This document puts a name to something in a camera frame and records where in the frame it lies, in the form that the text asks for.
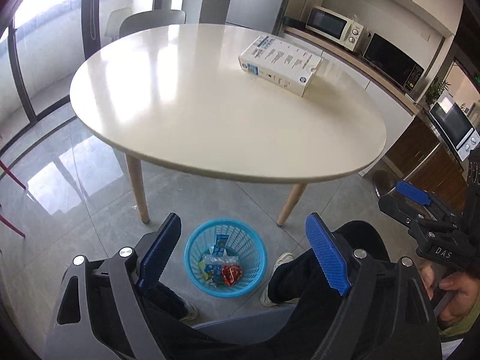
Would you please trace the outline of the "person's right hand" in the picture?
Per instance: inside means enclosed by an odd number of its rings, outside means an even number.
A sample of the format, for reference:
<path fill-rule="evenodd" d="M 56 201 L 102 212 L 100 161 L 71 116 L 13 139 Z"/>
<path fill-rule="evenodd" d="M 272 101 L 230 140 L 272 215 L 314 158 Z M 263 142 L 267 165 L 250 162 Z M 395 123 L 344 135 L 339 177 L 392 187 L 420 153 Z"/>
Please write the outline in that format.
<path fill-rule="evenodd" d="M 419 273 L 429 299 L 434 295 L 434 281 L 436 280 L 433 263 L 424 261 Z M 459 323 L 473 308 L 479 296 L 479 279 L 465 272 L 455 272 L 439 282 L 443 291 L 454 293 L 450 302 L 439 314 L 440 325 L 450 327 Z"/>

